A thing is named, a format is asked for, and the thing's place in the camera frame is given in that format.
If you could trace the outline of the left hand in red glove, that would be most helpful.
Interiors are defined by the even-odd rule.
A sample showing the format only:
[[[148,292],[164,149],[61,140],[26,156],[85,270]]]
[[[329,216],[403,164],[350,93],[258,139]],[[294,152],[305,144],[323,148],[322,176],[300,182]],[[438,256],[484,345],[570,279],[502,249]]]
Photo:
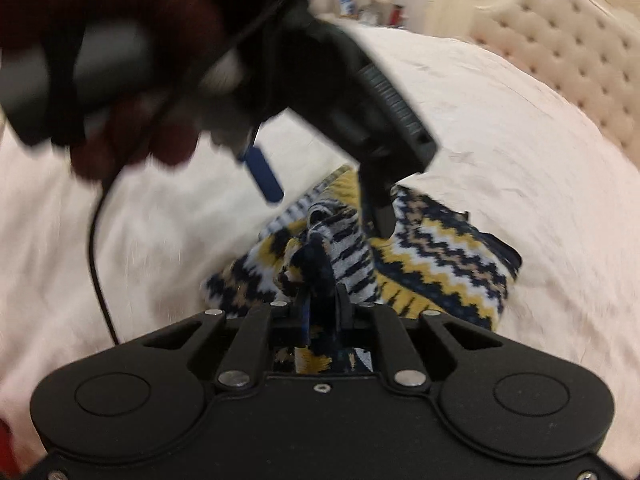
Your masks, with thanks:
[[[149,157],[177,166],[198,129],[150,127],[142,96],[175,87],[220,43],[207,0],[1,0],[1,105],[26,145],[67,148],[83,179]]]

